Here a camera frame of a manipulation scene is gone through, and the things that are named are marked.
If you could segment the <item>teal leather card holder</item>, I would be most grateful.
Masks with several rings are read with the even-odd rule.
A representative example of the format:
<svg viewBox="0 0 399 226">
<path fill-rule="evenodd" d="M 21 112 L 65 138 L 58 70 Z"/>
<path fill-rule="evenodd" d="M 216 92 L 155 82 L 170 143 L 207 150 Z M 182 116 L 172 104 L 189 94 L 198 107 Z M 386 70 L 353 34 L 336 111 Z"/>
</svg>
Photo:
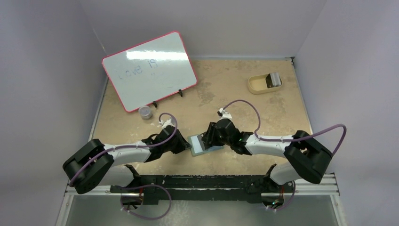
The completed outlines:
<svg viewBox="0 0 399 226">
<path fill-rule="evenodd" d="M 223 149 L 223 146 L 206 147 L 205 143 L 201 140 L 203 135 L 204 133 L 188 137 L 188 142 L 191 145 L 190 151 L 193 157 Z"/>
</svg>

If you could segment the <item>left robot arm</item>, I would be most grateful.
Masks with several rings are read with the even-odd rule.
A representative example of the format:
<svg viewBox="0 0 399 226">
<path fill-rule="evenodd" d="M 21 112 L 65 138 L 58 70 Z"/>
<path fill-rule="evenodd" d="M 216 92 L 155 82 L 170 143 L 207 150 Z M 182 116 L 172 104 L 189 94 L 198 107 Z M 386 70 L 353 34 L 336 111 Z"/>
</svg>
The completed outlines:
<svg viewBox="0 0 399 226">
<path fill-rule="evenodd" d="M 112 168 L 122 165 L 132 174 L 123 178 L 122 187 L 133 193 L 140 188 L 140 179 L 131 163 L 154 161 L 164 153 L 178 154 L 190 148 L 179 129 L 168 125 L 160 133 L 132 144 L 108 145 L 92 139 L 67 159 L 62 168 L 70 180 L 69 186 L 85 194 L 104 183 Z"/>
</svg>

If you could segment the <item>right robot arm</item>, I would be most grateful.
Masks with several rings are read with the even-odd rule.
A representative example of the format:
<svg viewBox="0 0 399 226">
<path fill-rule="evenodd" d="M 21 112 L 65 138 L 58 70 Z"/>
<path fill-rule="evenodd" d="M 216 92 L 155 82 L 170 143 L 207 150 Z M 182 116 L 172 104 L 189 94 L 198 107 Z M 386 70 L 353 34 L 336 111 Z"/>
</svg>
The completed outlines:
<svg viewBox="0 0 399 226">
<path fill-rule="evenodd" d="M 265 188 L 277 191 L 283 184 L 304 179 L 319 184 L 332 160 L 332 153 L 314 138 L 304 139 L 308 133 L 298 130 L 291 136 L 256 137 L 254 132 L 239 131 L 229 119 L 211 122 L 199 139 L 205 150 L 215 146 L 229 146 L 240 155 L 265 154 L 282 157 L 286 163 L 269 168 L 264 179 Z"/>
</svg>

